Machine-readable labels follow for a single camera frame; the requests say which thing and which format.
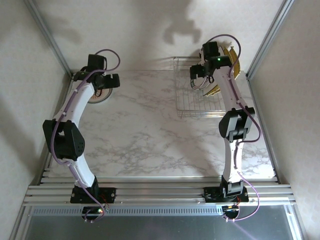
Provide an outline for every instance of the metal vent grille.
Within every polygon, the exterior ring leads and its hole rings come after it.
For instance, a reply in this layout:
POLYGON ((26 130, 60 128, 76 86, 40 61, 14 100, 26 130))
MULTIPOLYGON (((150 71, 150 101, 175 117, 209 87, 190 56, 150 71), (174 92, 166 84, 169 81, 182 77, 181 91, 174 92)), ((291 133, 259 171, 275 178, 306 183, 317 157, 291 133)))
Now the metal vent grille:
MULTIPOLYGON (((80 216, 82 207, 35 207, 33 216, 80 216)), ((106 216, 212 216, 221 215, 221 206, 114 206, 106 216)))

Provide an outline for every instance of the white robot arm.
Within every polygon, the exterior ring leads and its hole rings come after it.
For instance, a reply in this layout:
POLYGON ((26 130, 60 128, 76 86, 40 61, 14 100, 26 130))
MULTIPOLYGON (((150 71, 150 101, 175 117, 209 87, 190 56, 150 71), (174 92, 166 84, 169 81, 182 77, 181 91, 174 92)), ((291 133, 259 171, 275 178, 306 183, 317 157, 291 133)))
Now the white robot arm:
MULTIPOLYGON (((115 53, 110 49, 103 51, 115 53)), ((119 59, 118 65, 113 69, 105 70, 104 63, 107 59, 97 53, 90 54, 88 66, 73 76, 72 90, 60 111, 52 120, 45 120, 42 125, 46 143, 53 158, 59 164, 67 165, 75 177, 72 196, 76 197, 70 199, 71 203, 99 203, 101 195, 110 203, 115 199, 115 188, 99 189, 97 178, 86 162, 85 140, 78 127, 80 117, 96 91, 120 86, 118 74, 107 74, 119 66, 120 58, 118 54, 116 56, 119 59)))
POLYGON ((225 166, 220 193, 223 198, 234 199, 245 190, 239 174, 242 169, 243 140, 250 130, 255 110, 248 107, 241 97, 231 60, 229 56, 221 55, 216 41, 205 43, 200 56, 200 64, 190 68, 191 86, 196 78, 202 77, 212 78, 220 88, 226 111, 219 123, 219 132, 225 144, 225 166))

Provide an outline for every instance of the metal frame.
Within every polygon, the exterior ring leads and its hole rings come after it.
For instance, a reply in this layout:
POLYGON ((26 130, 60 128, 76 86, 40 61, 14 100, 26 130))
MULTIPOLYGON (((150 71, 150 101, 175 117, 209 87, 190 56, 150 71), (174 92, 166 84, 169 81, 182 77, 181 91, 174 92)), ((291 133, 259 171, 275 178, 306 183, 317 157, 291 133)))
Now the metal frame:
POLYGON ((60 63, 61 67, 65 71, 65 73, 69 76, 69 78, 72 78, 72 71, 70 70, 67 61, 60 51, 60 48, 58 47, 54 37, 52 36, 51 32, 49 31, 49 28, 44 21, 44 18, 41 16, 39 8, 34 0, 23 0, 26 7, 28 8, 30 14, 32 15, 35 23, 39 27, 39 30, 41 31, 42 35, 44 36, 46 42, 49 44, 51 50, 53 51, 56 59, 60 63))
MULTIPOLYGON (((256 54, 250 69, 247 73, 248 80, 251 80, 256 72, 259 64, 266 55, 268 48, 270 47, 273 39, 275 38, 281 24, 283 23, 290 7, 294 0, 284 0, 281 8, 275 17, 267 35, 265 36, 258 53, 256 54)), ((48 44, 51 46, 54 55, 58 59, 61 67, 64 69, 69 78, 72 78, 72 71, 70 70, 63 54, 61 53, 57 43, 51 35, 45 21, 41 17, 39 9, 33 0, 24 0, 30 14, 34 18, 40 31, 45 37, 48 44)), ((273 151, 268 141, 268 135, 265 136, 267 148, 271 157, 274 170, 277 173, 277 166, 275 165, 273 151)), ((47 155, 45 166, 50 167, 52 157, 47 155)), ((26 236, 31 217, 36 213, 37 208, 82 208, 81 204, 71 204, 70 196, 72 188, 74 186, 73 178, 51 178, 47 177, 47 171, 45 169, 41 178, 40 185, 29 186, 25 198, 22 203, 22 207, 18 214, 18 218, 14 225, 10 240, 24 239, 26 236)), ((298 228, 300 235, 305 235, 303 224, 299 218, 299 212, 297 212, 296 201, 290 185, 279 184, 276 177, 270 179, 250 179, 253 185, 259 191, 261 195, 262 205, 284 205, 288 221, 291 230, 296 232, 298 228)), ((113 208, 127 208, 131 209, 134 206, 139 208, 178 208, 179 206, 190 207, 192 209, 199 209, 203 207, 219 207, 220 205, 226 205, 225 203, 205 203, 201 194, 204 187, 215 187, 221 182, 220 177, 164 177, 164 178, 125 178, 125 177, 110 177, 110 178, 98 178, 99 185, 101 187, 115 187, 117 188, 115 203, 113 208)), ((257 196, 253 190, 247 185, 249 203, 241 203, 241 205, 255 206, 257 205, 257 196)))
POLYGON ((259 123, 260 123, 262 136, 263 136, 263 139, 264 139, 264 143, 265 143, 266 149, 267 149, 268 154, 269 154, 269 158, 270 158, 270 162, 271 162, 273 171, 275 173, 275 176, 277 178, 278 183, 281 184, 282 176, 279 175, 279 171, 278 171, 279 168, 278 168, 278 164, 277 164, 276 157, 275 157, 275 151, 272 148, 272 144, 270 142, 269 133, 265 128, 265 120, 262 118, 261 113, 260 113, 260 104, 256 101, 256 95, 255 95, 254 91, 252 90, 252 86, 251 86, 251 82, 250 81, 248 81, 248 87, 249 87, 249 90, 250 90, 250 93, 251 93, 251 96, 252 96, 253 104, 255 106, 254 109, 256 111, 256 115, 257 115, 259 123))
MULTIPOLYGON (((228 205, 227 203, 206 203, 202 197, 204 187, 218 187, 220 177, 98 177, 102 188, 117 188, 112 206, 192 206, 192 205, 228 205)), ((269 180, 251 179, 260 195, 261 205, 295 204, 296 200, 289 184, 278 184, 275 177, 269 180)), ((249 203, 257 205, 257 196, 246 185, 249 203)), ((42 178, 42 184, 29 186, 23 206, 83 206, 70 203, 74 179, 42 178)))
POLYGON ((292 7, 295 0, 283 0, 279 11, 277 12, 276 16, 274 17, 271 26, 268 29, 250 67, 246 74, 248 80, 252 80, 253 76, 255 75, 258 67, 260 66, 261 62, 265 58, 268 49, 270 48, 271 44, 275 40, 280 27, 284 23, 290 8, 292 7))

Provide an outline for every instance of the cable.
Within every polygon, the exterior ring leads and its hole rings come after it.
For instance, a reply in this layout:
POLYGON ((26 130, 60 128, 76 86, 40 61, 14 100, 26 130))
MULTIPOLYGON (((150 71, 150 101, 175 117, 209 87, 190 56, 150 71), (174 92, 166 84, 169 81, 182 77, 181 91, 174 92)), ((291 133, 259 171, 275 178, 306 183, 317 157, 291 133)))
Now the cable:
POLYGON ((97 97, 97 98, 99 98, 99 97, 101 97, 101 95, 102 95, 102 89, 100 90, 100 93, 97 95, 97 92, 98 91, 96 91, 95 93, 94 93, 94 95, 97 97))
POLYGON ((241 221, 241 220, 245 220, 245 219, 247 219, 247 218, 250 218, 252 215, 254 215, 258 210, 259 210, 259 208, 260 208, 260 196, 259 196, 259 193, 258 193, 258 191, 255 189, 255 187, 248 181, 248 180, 246 180, 242 175, 241 175, 241 173, 238 171, 238 174, 239 174, 239 176, 242 178, 242 180, 244 181, 244 182, 246 182, 252 189, 253 189, 253 191, 255 192, 255 194, 256 194, 256 197, 257 197, 257 199, 258 199, 258 205, 256 206, 256 209, 252 212, 252 213, 250 213, 249 215, 247 215, 247 216, 244 216, 244 217, 241 217, 241 218, 234 218, 234 219, 231 219, 231 218, 229 218, 229 217, 227 217, 227 216, 224 216, 224 218, 225 219, 227 219, 227 220, 232 220, 233 222, 235 222, 235 221, 241 221))
POLYGON ((214 77, 213 76, 209 76, 209 83, 213 84, 214 83, 214 77))
POLYGON ((195 80, 194 80, 194 79, 191 79, 191 80, 190 80, 191 88, 192 88, 193 90, 200 90, 200 88, 206 83, 206 81, 208 81, 208 79, 209 79, 209 77, 206 76, 206 77, 203 79, 202 83, 201 83, 200 85, 198 85, 198 86, 195 85, 195 80))
POLYGON ((202 88, 198 88, 198 90, 203 90, 205 89, 206 87, 208 87, 210 85, 210 82, 208 81, 208 83, 206 84, 206 86, 202 87, 202 88))
POLYGON ((107 58, 106 57, 103 57, 104 61, 105 61, 105 68, 104 70, 107 70, 107 67, 108 67, 108 62, 107 62, 107 58))
POLYGON ((234 66, 237 64, 237 62, 239 61, 239 57, 240 57, 240 54, 241 54, 241 45, 240 45, 240 42, 238 41, 238 39, 236 39, 234 36, 230 35, 230 34, 219 34, 217 36, 214 36, 212 38, 210 38, 207 43, 211 42, 213 39, 216 39, 216 38, 219 38, 219 37, 229 37, 229 38, 232 38, 233 40, 236 41, 236 43, 238 44, 238 47, 239 47, 239 53, 238 53, 238 57, 237 59, 234 61, 234 63, 232 64, 232 66, 230 67, 230 70, 229 70, 229 73, 228 73, 228 76, 230 78, 231 76, 231 72, 232 72, 232 69, 234 69, 234 66))
POLYGON ((236 205, 239 206, 239 204, 241 203, 241 199, 238 196, 236 196, 236 200, 237 200, 236 205))
MULTIPOLYGON (((103 199, 103 201, 105 202, 105 204, 106 204, 106 206, 107 206, 107 209, 109 210, 110 207, 109 207, 109 204, 108 204, 107 200, 105 199, 105 197, 104 197, 103 195, 100 195, 99 197, 103 199)), ((86 211, 86 213, 84 214, 84 220, 85 220, 85 221, 87 221, 88 213, 90 213, 91 211, 93 211, 93 210, 95 210, 95 209, 96 209, 95 207, 92 207, 92 208, 90 208, 88 211, 86 211)), ((101 216, 99 219, 96 218, 96 219, 95 219, 95 222, 98 221, 98 220, 100 220, 102 217, 103 217, 103 216, 101 216)))
POLYGON ((103 205, 97 200, 95 199, 95 197, 93 197, 88 190, 86 189, 86 186, 84 185, 84 183, 80 180, 80 177, 78 176, 77 172, 73 169, 72 163, 70 161, 65 161, 62 162, 60 161, 55 153, 55 137, 57 134, 57 130, 59 127, 60 122, 62 121, 62 119, 67 115, 68 109, 71 106, 71 103, 73 102, 73 100, 75 99, 75 96, 77 95, 78 91, 83 87, 83 85, 85 85, 87 83, 87 80, 95 73, 105 73, 105 72, 111 72, 115 69, 117 69, 121 63, 121 59, 120 56, 113 50, 111 49, 102 49, 100 51, 98 51, 96 54, 101 53, 101 52, 112 52, 116 55, 116 57, 118 58, 118 63, 114 68, 111 69, 97 69, 97 70, 93 70, 92 72, 90 72, 83 80, 82 82, 76 87, 76 89, 73 91, 69 101, 67 102, 67 104, 65 105, 65 108, 61 114, 61 116, 58 118, 58 120, 56 121, 56 124, 53 128, 53 132, 52 132, 52 137, 51 137, 51 141, 50 141, 50 149, 51 149, 51 154, 52 157, 54 158, 54 160, 59 164, 59 165, 68 165, 72 175, 75 178, 75 181, 77 183, 79 183, 79 185, 81 186, 81 188, 83 188, 84 192, 95 202, 97 203, 101 208, 102 208, 102 214, 96 218, 95 220, 91 220, 91 223, 94 223, 95 221, 101 219, 104 215, 105 215, 105 208, 103 207, 103 205))

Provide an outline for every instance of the glass panel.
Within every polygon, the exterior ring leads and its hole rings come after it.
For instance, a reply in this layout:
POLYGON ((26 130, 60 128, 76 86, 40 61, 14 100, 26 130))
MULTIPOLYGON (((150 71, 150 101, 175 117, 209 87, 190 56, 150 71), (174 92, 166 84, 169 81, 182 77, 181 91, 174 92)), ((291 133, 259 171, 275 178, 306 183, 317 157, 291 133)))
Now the glass panel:
MULTIPOLYGON (((241 215, 255 207, 242 206, 241 215)), ((292 240, 284 207, 261 206, 252 217, 226 222, 221 216, 107 216, 84 223, 79 216, 33 216, 27 240, 292 240)))

